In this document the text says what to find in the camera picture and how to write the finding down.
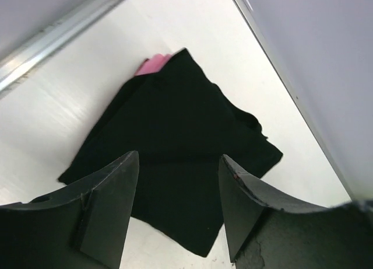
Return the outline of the pink t shirt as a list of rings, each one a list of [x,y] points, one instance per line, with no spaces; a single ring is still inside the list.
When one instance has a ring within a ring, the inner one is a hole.
[[[145,59],[134,73],[135,76],[153,74],[162,69],[172,57],[171,54],[155,54],[151,58]]]

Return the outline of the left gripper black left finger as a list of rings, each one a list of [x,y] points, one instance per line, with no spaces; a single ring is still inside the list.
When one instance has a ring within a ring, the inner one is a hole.
[[[1,206],[1,267],[119,268],[138,174],[131,151],[27,204]]]

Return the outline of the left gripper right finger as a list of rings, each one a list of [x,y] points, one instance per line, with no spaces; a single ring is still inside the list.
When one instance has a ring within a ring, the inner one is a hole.
[[[221,206],[230,260],[237,268],[371,268],[372,201],[332,208],[290,196],[219,162]]]

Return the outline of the black t shirt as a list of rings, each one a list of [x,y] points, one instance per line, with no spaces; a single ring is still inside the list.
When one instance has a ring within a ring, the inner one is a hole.
[[[122,86],[59,181],[71,184],[128,151],[139,154],[132,216],[201,257],[223,224],[220,157],[262,177],[283,156],[258,119],[235,107],[187,49]]]

